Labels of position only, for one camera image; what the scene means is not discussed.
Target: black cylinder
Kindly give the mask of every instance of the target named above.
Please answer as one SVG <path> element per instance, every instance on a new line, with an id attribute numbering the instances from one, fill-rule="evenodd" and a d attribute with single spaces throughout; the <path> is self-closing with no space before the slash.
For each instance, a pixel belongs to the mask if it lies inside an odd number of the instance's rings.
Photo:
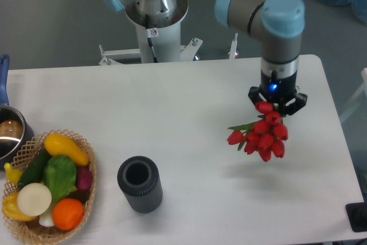
<path id="1" fill-rule="evenodd" d="M 137 212 L 149 213 L 159 207 L 163 198 L 156 164 L 144 156 L 122 163 L 117 181 L 130 206 Z"/>
<path id="2" fill-rule="evenodd" d="M 261 72 L 260 93 L 268 102 L 286 104 L 296 95 L 296 76 L 297 72 L 285 79 L 272 79 Z"/>

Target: black cup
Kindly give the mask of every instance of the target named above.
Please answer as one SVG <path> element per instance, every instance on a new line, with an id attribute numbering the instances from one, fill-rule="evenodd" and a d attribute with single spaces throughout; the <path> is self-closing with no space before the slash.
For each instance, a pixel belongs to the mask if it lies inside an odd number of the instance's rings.
<path id="1" fill-rule="evenodd" d="M 144 156 L 127 159 L 121 165 L 117 181 L 130 206 L 149 213 L 159 207 L 163 191 L 156 164 Z"/>

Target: red tulip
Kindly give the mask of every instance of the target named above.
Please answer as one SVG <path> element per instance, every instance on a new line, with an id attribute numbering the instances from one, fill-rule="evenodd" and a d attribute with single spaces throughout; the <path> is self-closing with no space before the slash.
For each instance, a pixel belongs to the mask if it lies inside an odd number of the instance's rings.
<path id="1" fill-rule="evenodd" d="M 259 155 L 264 160 L 264 162 L 267 162 L 271 158 L 271 148 L 268 149 L 259 149 Z"/>
<path id="2" fill-rule="evenodd" d="M 274 143 L 274 136 L 270 133 L 265 133 L 261 136 L 259 141 L 259 150 L 271 149 L 271 145 Z"/>
<path id="3" fill-rule="evenodd" d="M 279 112 L 276 111 L 269 112 L 268 114 L 266 114 L 265 121 L 271 126 L 277 125 L 278 123 L 280 123 Z"/>
<path id="4" fill-rule="evenodd" d="M 237 143 L 241 143 L 245 141 L 245 137 L 243 136 L 240 130 L 235 130 L 231 133 L 231 135 L 227 139 L 229 145 L 235 145 Z"/>
<path id="5" fill-rule="evenodd" d="M 273 134 L 283 141 L 288 140 L 288 129 L 283 124 L 274 126 Z"/>
<path id="6" fill-rule="evenodd" d="M 271 103 L 268 102 L 257 102 L 255 103 L 255 108 L 258 112 L 263 114 L 268 114 L 270 111 L 273 111 L 274 107 Z"/>
<path id="7" fill-rule="evenodd" d="M 273 151 L 276 157 L 283 158 L 284 156 L 284 143 L 281 140 L 275 140 L 273 145 L 271 146 L 271 150 Z"/>
<path id="8" fill-rule="evenodd" d="M 258 144 L 259 141 L 260 141 L 260 135 L 256 134 L 255 132 L 250 132 L 250 133 L 246 134 L 245 140 L 247 142 Z"/>
<path id="9" fill-rule="evenodd" d="M 262 134 L 265 132 L 269 132 L 270 127 L 271 126 L 265 120 L 259 120 L 254 124 L 254 126 L 251 129 L 256 134 Z"/>
<path id="10" fill-rule="evenodd" d="M 250 155 L 252 154 L 254 151 L 257 151 L 257 143 L 248 141 L 245 145 L 245 152 Z"/>

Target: green leaf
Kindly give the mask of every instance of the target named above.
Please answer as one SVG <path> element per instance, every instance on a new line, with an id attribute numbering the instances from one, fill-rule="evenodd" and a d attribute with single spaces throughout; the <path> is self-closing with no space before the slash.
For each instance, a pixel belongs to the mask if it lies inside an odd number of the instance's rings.
<path id="1" fill-rule="evenodd" d="M 247 123 L 246 125 L 240 125 L 240 126 L 231 126 L 228 129 L 232 130 L 250 130 L 252 126 L 254 126 L 256 122 Z"/>
<path id="2" fill-rule="evenodd" d="M 70 157 L 52 157 L 44 170 L 44 184 L 52 195 L 52 206 L 64 199 L 72 191 L 76 179 L 76 166 Z"/>
<path id="3" fill-rule="evenodd" d="M 242 147 L 245 145 L 246 141 L 239 143 L 239 146 L 237 148 L 238 151 L 240 151 L 242 149 Z"/>

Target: toy vegetable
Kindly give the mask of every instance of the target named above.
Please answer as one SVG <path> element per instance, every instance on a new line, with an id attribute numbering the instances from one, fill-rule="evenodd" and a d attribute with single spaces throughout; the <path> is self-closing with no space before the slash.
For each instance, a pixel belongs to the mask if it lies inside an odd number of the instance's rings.
<path id="1" fill-rule="evenodd" d="M 45 147 L 52 156 L 67 155 L 77 166 L 87 166 L 87 154 L 69 137 L 53 133 L 45 138 Z"/>
<path id="2" fill-rule="evenodd" d="M 25 215 L 41 215 L 51 204 L 50 190 L 40 183 L 29 184 L 18 193 L 17 204 Z"/>
<path id="3" fill-rule="evenodd" d="M 36 216 L 28 216 L 22 213 L 17 204 L 18 192 L 12 193 L 2 200 L 2 212 L 9 218 L 16 219 L 19 221 L 31 221 Z"/>
<path id="4" fill-rule="evenodd" d="M 83 167 L 78 167 L 76 170 L 76 188 L 79 190 L 90 189 L 93 183 L 92 172 Z"/>
<path id="5" fill-rule="evenodd" d="M 44 172 L 44 183 L 51 191 L 52 202 L 48 210 L 40 216 L 41 225 L 54 226 L 52 210 L 60 200 L 71 193 L 75 179 L 76 166 L 70 157 L 58 155 L 48 161 Z"/>
<path id="6" fill-rule="evenodd" d="M 82 220 L 84 208 L 79 200 L 72 198 L 62 199 L 53 209 L 52 219 L 55 226 L 68 231 L 75 228 Z"/>
<path id="7" fill-rule="evenodd" d="M 48 154 L 47 150 L 43 147 L 23 172 L 23 175 L 18 181 L 18 190 L 21 190 L 31 183 L 40 182 L 44 175 L 45 166 L 50 159 L 51 155 Z"/>
<path id="8" fill-rule="evenodd" d="M 9 163 L 5 163 L 4 169 L 6 172 L 6 178 L 8 178 L 9 181 L 16 186 L 23 172 L 18 169 L 13 169 L 13 167 Z"/>

